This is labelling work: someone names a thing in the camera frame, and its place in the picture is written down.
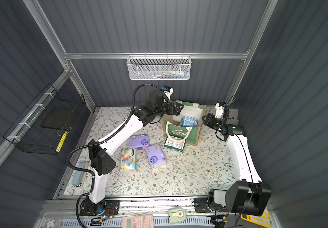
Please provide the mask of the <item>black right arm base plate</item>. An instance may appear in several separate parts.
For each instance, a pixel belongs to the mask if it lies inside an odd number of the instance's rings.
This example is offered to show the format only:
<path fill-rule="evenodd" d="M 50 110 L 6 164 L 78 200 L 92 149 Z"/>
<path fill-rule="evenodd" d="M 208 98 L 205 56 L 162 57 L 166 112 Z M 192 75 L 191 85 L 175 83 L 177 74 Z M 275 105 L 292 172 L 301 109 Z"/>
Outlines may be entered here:
<path fill-rule="evenodd" d="M 223 205 L 209 203 L 207 197 L 195 198 L 191 205 L 195 208 L 196 213 L 227 212 Z"/>

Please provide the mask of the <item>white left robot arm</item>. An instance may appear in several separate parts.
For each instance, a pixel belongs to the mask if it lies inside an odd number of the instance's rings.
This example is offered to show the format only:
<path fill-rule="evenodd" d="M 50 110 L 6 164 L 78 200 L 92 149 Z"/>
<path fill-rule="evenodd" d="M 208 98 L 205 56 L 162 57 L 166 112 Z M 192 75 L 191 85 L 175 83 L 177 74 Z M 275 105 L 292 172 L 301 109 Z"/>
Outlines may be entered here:
<path fill-rule="evenodd" d="M 170 102 L 173 88 L 164 86 L 163 89 L 154 90 L 149 93 L 148 99 L 140 106 L 134 108 L 128 118 L 113 132 L 98 140 L 97 146 L 89 148 L 90 164 L 93 168 L 93 184 L 89 194 L 92 203 L 98 204 L 106 198 L 106 184 L 108 174 L 115 168 L 112 155 L 116 149 L 135 132 L 139 131 L 157 116 L 178 116 L 183 105 Z"/>

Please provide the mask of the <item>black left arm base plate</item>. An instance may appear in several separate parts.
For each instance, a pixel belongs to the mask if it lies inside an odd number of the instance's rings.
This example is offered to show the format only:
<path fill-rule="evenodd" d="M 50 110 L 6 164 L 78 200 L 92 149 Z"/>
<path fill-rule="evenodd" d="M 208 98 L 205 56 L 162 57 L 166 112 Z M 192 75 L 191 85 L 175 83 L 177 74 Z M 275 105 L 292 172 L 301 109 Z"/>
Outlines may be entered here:
<path fill-rule="evenodd" d="M 98 204 L 92 203 L 89 199 L 84 199 L 80 204 L 80 216 L 116 216 L 120 208 L 119 200 L 105 200 Z"/>

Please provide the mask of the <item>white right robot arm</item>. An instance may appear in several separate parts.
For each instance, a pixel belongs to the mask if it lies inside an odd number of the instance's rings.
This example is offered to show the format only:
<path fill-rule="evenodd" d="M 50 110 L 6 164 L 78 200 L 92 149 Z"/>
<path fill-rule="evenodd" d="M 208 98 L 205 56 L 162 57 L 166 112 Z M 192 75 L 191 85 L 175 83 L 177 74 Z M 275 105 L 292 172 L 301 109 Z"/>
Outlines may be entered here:
<path fill-rule="evenodd" d="M 216 211 L 261 216 L 271 197 L 271 188 L 263 183 L 251 158 L 248 136 L 240 125 L 227 124 L 213 114 L 202 117 L 203 124 L 220 133 L 226 143 L 235 169 L 236 181 L 225 191 L 211 189 L 207 197 L 208 208 Z"/>

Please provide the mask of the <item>light blue tissue pack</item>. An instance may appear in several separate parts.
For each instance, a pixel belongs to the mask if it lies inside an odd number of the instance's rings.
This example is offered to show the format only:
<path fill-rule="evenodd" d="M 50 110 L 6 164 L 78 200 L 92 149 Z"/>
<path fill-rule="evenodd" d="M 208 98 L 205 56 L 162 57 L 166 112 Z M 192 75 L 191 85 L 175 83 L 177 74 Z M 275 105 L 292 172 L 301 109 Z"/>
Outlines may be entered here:
<path fill-rule="evenodd" d="M 180 121 L 182 127 L 196 127 L 197 125 L 198 120 L 189 116 L 184 116 Z"/>

